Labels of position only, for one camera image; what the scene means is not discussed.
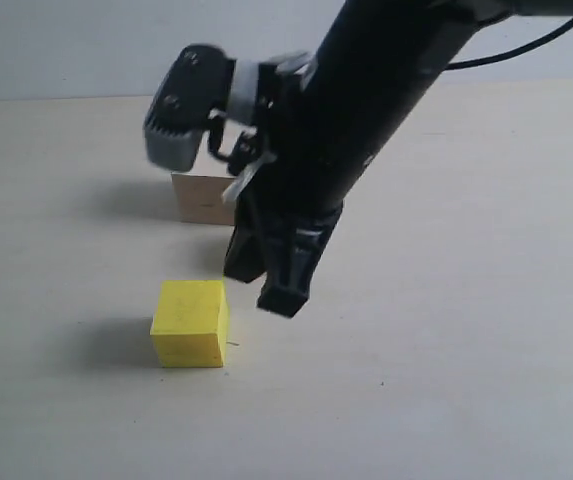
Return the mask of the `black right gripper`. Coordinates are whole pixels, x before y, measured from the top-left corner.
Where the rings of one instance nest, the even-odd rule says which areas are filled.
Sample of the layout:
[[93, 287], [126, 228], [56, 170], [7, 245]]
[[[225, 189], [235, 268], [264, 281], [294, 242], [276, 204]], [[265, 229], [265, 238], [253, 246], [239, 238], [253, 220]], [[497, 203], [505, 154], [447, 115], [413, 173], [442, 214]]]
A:
[[294, 317], [344, 198], [500, 1], [347, 1], [306, 73], [288, 79], [266, 121], [277, 158], [244, 189], [266, 280], [257, 307]]

